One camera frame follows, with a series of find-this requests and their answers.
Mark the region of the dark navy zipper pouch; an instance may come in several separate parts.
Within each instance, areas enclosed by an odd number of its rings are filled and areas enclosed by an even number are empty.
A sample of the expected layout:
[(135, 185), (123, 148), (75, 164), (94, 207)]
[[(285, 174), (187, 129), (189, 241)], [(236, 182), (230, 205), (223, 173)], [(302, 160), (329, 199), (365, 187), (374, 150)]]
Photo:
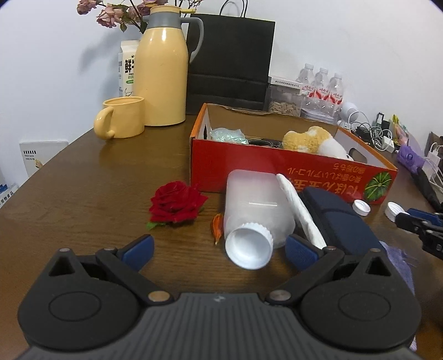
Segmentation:
[(370, 227), (340, 196), (316, 187), (306, 187), (299, 196), (327, 245), (353, 256), (363, 256), (372, 248), (386, 252)]

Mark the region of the translucent white plastic jar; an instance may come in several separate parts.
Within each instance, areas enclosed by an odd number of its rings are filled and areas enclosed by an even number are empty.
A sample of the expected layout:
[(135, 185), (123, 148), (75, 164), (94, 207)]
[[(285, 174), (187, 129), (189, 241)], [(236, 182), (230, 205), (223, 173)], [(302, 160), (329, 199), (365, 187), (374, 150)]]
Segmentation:
[(295, 229), (288, 200), (276, 175), (236, 169), (228, 175), (225, 251), (237, 266), (262, 269)]

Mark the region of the white bottle cap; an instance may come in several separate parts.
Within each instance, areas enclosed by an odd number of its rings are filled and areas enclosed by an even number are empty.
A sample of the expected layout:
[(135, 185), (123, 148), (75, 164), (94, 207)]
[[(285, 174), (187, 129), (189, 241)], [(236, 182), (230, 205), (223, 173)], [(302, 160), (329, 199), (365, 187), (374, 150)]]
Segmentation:
[(362, 199), (356, 199), (352, 203), (353, 210), (360, 216), (366, 217), (371, 212), (371, 207)]
[(396, 216), (401, 213), (405, 213), (405, 210), (395, 202), (388, 202), (384, 210), (385, 216), (393, 223), (396, 220)]

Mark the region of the red artificial rose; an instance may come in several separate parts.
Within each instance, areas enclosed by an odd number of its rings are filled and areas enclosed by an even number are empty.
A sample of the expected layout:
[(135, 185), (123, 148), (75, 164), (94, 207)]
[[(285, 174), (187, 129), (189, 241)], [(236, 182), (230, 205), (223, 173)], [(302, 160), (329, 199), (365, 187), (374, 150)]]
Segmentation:
[(151, 198), (150, 221), (146, 227), (178, 225), (195, 220), (208, 197), (183, 181), (160, 186)]

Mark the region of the small orange item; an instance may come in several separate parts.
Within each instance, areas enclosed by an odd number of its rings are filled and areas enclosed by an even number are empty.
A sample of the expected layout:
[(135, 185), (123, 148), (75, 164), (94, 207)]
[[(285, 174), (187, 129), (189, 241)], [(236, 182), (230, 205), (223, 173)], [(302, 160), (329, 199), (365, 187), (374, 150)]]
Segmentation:
[(214, 245), (218, 245), (224, 238), (224, 215), (222, 213), (214, 216), (210, 224), (210, 229), (214, 238)]

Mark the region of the yellow white plush toy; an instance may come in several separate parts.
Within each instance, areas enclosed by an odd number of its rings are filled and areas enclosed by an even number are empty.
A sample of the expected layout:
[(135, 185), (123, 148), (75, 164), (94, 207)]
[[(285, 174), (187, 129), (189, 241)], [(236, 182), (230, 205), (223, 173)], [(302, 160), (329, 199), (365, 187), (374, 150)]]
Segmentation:
[(329, 158), (354, 160), (327, 130), (319, 126), (311, 126), (304, 133), (288, 131), (283, 136), (282, 148)]

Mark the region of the clear green plastic bag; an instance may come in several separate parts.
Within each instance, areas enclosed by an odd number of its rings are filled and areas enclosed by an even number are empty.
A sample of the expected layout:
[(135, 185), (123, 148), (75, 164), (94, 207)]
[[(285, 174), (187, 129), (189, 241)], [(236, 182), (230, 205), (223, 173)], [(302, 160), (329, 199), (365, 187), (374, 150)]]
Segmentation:
[(240, 145), (249, 144), (249, 141), (240, 129), (230, 130), (225, 127), (218, 127), (210, 131), (210, 137), (211, 140), (220, 143), (233, 143)]

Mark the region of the purple packet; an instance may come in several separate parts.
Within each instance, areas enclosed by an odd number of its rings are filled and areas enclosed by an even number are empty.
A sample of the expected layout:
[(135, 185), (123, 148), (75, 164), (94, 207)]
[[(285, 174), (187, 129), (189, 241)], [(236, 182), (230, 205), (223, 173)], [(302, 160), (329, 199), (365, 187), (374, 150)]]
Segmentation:
[(402, 164), (410, 173), (417, 174), (422, 169), (425, 159), (415, 153), (409, 145), (400, 145), (396, 156), (397, 161)]

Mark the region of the white round robot figurine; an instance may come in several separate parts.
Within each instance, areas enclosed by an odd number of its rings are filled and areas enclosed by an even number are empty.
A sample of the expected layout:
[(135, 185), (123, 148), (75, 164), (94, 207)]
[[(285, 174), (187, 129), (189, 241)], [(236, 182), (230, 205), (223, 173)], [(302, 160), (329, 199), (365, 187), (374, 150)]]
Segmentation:
[(340, 107), (337, 125), (345, 128), (345, 130), (350, 130), (352, 123), (358, 119), (359, 114), (360, 112), (355, 104), (345, 102)]

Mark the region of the left water bottle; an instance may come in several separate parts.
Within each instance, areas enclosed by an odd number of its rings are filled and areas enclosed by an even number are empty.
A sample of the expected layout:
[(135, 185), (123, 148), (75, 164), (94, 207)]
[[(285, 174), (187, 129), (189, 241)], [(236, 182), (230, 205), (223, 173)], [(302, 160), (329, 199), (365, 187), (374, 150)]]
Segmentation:
[(314, 99), (315, 87), (314, 80), (315, 76), (313, 73), (313, 65), (305, 63), (304, 68), (299, 72), (297, 81), (302, 84), (301, 88), (301, 108), (305, 110), (315, 110), (316, 102)]

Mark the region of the water bottle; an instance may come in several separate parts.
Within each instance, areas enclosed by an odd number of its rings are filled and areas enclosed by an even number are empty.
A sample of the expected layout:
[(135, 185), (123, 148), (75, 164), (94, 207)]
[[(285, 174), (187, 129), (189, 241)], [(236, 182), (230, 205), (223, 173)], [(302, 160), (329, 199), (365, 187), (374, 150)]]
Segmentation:
[(328, 95), (326, 99), (325, 110), (328, 115), (335, 117), (339, 107), (342, 104), (344, 86), (342, 82), (342, 74), (335, 73), (328, 85)]
[(314, 98), (319, 112), (327, 113), (327, 98), (329, 95), (329, 79), (328, 70), (320, 68), (319, 72), (315, 74), (314, 79), (315, 93)]
[(299, 72), (297, 81), (302, 84), (301, 88), (301, 108), (305, 110), (315, 110), (316, 102), (314, 99), (315, 87), (314, 80), (315, 76), (313, 73), (313, 65), (305, 63), (304, 68)]

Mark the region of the yellow thermos jug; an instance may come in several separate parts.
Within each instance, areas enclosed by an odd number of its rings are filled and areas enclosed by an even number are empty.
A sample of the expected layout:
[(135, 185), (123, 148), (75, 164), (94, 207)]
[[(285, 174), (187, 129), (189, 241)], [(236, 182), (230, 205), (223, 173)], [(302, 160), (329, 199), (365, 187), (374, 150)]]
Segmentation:
[[(204, 23), (194, 9), (173, 5), (153, 7), (143, 18), (146, 29), (134, 59), (134, 95), (144, 99), (147, 127), (177, 125), (186, 119), (186, 89), (189, 64), (200, 51)], [(182, 24), (195, 24), (199, 35), (197, 47), (188, 51)]]

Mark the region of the milk carton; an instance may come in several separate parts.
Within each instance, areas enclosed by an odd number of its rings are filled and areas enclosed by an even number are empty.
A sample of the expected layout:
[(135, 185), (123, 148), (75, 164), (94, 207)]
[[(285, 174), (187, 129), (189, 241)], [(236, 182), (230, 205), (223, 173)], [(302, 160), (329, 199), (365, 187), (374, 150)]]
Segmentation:
[(118, 55), (119, 96), (129, 97), (133, 94), (134, 57), (139, 45), (138, 40), (123, 40)]

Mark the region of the black paper shopping bag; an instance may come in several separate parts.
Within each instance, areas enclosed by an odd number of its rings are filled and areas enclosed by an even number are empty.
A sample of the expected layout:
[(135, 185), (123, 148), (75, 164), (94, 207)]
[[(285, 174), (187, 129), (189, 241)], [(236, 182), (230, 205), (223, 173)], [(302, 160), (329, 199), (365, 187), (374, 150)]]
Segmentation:
[(192, 14), (204, 24), (199, 53), (189, 65), (186, 112), (203, 104), (262, 110), (267, 94), (275, 22)]

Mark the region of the dried pink flower bouquet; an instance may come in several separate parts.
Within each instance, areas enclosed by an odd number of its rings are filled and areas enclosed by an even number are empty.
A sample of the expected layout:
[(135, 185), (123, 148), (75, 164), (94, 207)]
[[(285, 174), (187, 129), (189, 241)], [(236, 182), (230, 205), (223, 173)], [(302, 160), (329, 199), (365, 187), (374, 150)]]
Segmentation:
[(201, 1), (79, 1), (77, 13), (86, 15), (99, 7), (97, 23), (112, 29), (117, 26), (124, 32), (129, 25), (134, 25), (142, 34), (147, 29), (177, 28), (182, 24), (183, 14), (193, 14)]

